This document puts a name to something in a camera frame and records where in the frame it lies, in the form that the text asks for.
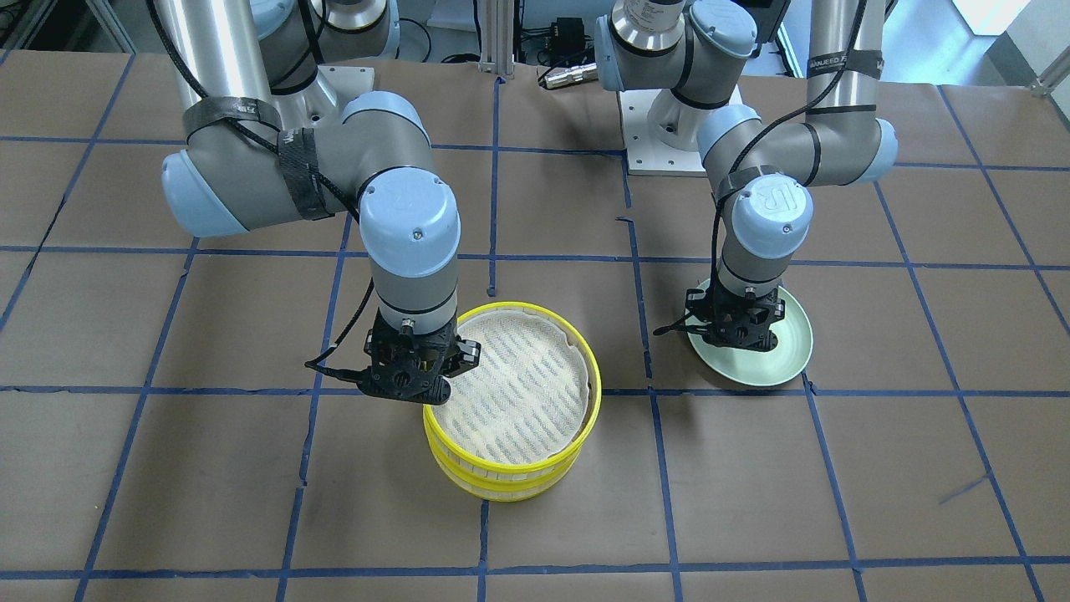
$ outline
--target velcro strap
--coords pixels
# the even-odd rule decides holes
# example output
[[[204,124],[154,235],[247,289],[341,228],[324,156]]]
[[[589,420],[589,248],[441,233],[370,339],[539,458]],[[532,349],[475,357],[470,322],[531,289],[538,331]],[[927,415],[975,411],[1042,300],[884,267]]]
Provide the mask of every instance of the velcro strap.
[[[845,56],[846,52],[832,52],[821,55],[820,57],[811,57],[806,63],[806,76],[814,77],[839,71]],[[846,61],[846,71],[856,71],[873,79],[881,79],[881,73],[884,71],[884,56],[881,53],[881,50],[854,49]]]
[[[224,119],[240,119],[263,123],[278,132],[282,129],[282,118],[278,110],[260,98],[239,96],[209,96],[182,113],[182,125],[186,128],[186,141],[195,132]]]
[[[334,215],[323,200],[323,185],[316,174],[315,130],[308,127],[287,129],[278,135],[278,165],[282,180],[297,213],[305,219],[322,219]]]

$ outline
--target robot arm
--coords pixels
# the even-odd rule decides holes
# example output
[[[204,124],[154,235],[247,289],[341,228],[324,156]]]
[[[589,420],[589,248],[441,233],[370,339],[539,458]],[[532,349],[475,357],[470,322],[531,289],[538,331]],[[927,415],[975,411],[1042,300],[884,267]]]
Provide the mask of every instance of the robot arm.
[[[351,212],[379,295],[365,344],[371,367],[323,370],[369,396],[444,403],[444,377],[477,366],[479,345],[455,335],[460,217],[415,109],[368,92],[337,119],[286,128],[248,0],[167,0],[160,9],[179,62],[207,94],[184,115],[188,148],[164,160],[179,222],[194,235],[227,235]]]
[[[789,115],[770,127],[752,108],[727,104],[756,34],[733,2],[618,0],[598,24],[602,84],[666,88],[649,119],[662,141],[703,158],[715,192],[713,250],[719,218],[727,230],[708,288],[688,290],[685,318],[655,335],[687,330],[718,348],[774,350],[769,327],[784,318],[777,288],[813,214],[805,186],[873,181],[895,161],[895,129],[874,115],[884,3],[814,0],[811,18],[810,102],[798,111],[806,122],[780,126]],[[669,94],[678,107],[667,108]],[[697,118],[693,145],[686,145]],[[701,324],[682,326],[690,317]]]

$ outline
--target grid square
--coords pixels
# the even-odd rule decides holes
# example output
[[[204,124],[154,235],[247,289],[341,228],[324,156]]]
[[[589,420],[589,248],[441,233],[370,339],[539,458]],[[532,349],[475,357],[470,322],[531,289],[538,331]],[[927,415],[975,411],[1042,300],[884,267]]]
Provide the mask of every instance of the grid square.
[[[288,602],[324,600],[434,600],[471,602],[476,599],[476,577],[291,577]]]
[[[1025,550],[1037,556],[1070,555],[1066,400],[972,398],[967,402]]]
[[[491,569],[667,562],[651,401],[606,398],[568,476],[523,504],[490,508]]]
[[[872,602],[974,602],[1035,600],[1022,567],[915,567],[867,569]]]
[[[335,264],[333,257],[198,256],[154,384],[310,387],[304,362],[323,338]]]
[[[276,580],[93,580],[86,589],[86,602],[111,600],[226,600],[227,602],[265,602],[275,599]]]
[[[186,248],[190,235],[174,220],[159,169],[173,146],[96,144],[48,236],[57,246]]]
[[[813,326],[807,375],[820,388],[950,388],[905,268],[792,265],[784,285]]]
[[[1070,133],[1049,98],[1024,88],[943,89],[985,165],[1070,167]]]
[[[897,167],[881,188],[912,261],[1025,263],[980,170]]]
[[[1070,173],[989,171],[1004,206],[1037,263],[1070,265],[1067,190]]]
[[[762,602],[857,602],[851,571],[684,573],[685,600]]]
[[[501,86],[500,144],[565,150],[624,148],[616,92],[598,84],[545,90],[535,82],[542,71],[517,64],[514,78]]]
[[[993,112],[1002,108],[989,109]],[[881,82],[877,117],[888,120],[899,139],[897,160],[974,165],[959,126],[931,83]]]
[[[1044,272],[1044,282],[1055,297],[1063,318],[1070,320],[1070,271],[1066,272]]]
[[[805,398],[658,403],[681,562],[847,557]]]
[[[745,105],[752,107],[766,124],[806,104],[806,79],[799,77],[766,77],[745,75],[739,78],[739,94]],[[802,115],[789,123],[802,121]]]
[[[92,136],[128,60],[103,52],[12,51],[0,70],[0,135]]]
[[[714,200],[705,177],[628,175],[628,189],[626,213],[636,222],[641,257],[709,258]]]
[[[42,253],[0,334],[0,383],[141,386],[183,259]]]
[[[485,254],[490,249],[490,151],[433,149],[438,175],[457,197],[461,215],[458,252]],[[360,228],[349,236],[350,250],[365,250]]]
[[[616,220],[625,210],[620,157],[506,152],[498,160],[498,252],[631,253]]]
[[[7,307],[7,300],[15,293],[22,272],[30,263],[32,252],[0,252],[0,308]]]
[[[648,602],[672,600],[669,573],[490,575],[487,602]]]
[[[393,400],[320,398],[294,568],[479,561],[480,501],[435,464],[422,411]]]
[[[41,242],[85,153],[86,144],[0,141],[0,244]]]
[[[0,570],[85,566],[136,403],[136,396],[0,393]],[[0,599],[9,600],[4,583]]]
[[[1045,600],[1070,600],[1070,566],[1033,567]]]
[[[480,72],[475,63],[360,59],[337,64],[374,68],[376,90],[401,94],[412,103],[437,144],[490,145],[493,141],[496,76]]]
[[[493,300],[525,300],[565,319],[591,345],[603,388],[646,388],[631,264],[509,260],[496,271]]]
[[[921,268],[918,279],[960,387],[1070,390],[1070,339],[1034,273]]]
[[[856,184],[809,190],[813,196],[813,221],[806,242],[795,251],[795,259],[903,260],[876,188]]]
[[[859,557],[1017,554],[958,400],[816,402]]]
[[[166,55],[138,52],[101,132],[104,138],[184,140],[178,74]]]
[[[656,328],[684,315],[684,293],[709,277],[709,263],[644,263],[641,271],[654,386],[658,389],[753,389],[714,372],[694,353],[686,335],[671,333],[654,337]],[[801,389],[802,380],[795,377],[775,388]]]
[[[4,602],[67,602],[78,589],[76,581],[0,581]]]
[[[276,568],[308,400],[150,397],[97,569]]]

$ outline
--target metal bracket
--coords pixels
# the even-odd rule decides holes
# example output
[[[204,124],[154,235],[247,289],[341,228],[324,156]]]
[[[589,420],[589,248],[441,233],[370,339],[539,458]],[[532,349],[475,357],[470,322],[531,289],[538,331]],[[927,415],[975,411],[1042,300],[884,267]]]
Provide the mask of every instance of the metal bracket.
[[[646,119],[660,90],[617,92],[621,103],[621,129],[628,149],[628,173],[632,175],[706,176],[702,157],[694,151],[682,151],[657,138]],[[743,104],[739,88],[732,92],[730,104]]]

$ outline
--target black strap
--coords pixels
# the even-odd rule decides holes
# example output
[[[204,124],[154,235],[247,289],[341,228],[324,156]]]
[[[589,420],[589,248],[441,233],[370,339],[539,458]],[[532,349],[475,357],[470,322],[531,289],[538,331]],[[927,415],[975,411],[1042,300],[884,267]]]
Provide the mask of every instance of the black strap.
[[[810,182],[817,176],[817,168],[821,167],[821,138],[817,137],[817,130],[813,128],[813,125],[804,122],[802,126],[810,132],[810,139],[813,141],[813,167],[810,168],[810,175],[807,176],[806,182],[802,182],[804,186],[809,186]]]
[[[868,75],[873,79],[881,79],[884,71],[884,56],[881,50],[859,50],[855,48],[850,52],[831,52],[817,57],[810,57],[806,63],[806,76],[815,77],[825,73],[836,73],[840,70],[840,64],[846,59],[846,71],[855,71],[862,75]]]
[[[317,173],[315,130],[309,127],[287,129],[278,135],[278,165],[282,180],[297,213],[305,219],[322,219],[334,215],[323,200],[323,186]]]
[[[182,113],[182,125],[186,128],[186,142],[199,129],[225,119],[256,121],[276,132],[282,129],[282,118],[279,117],[278,110],[260,98],[208,96]]]
[[[323,4],[324,14],[322,18],[325,19],[326,2]],[[316,61],[316,64],[323,64],[326,61],[323,60],[323,50],[320,48],[320,37],[317,35],[316,26],[312,24],[312,12],[309,10],[308,0],[297,2],[297,7],[301,10],[301,20],[305,24],[305,36],[308,37],[308,49],[312,52],[312,59]]]

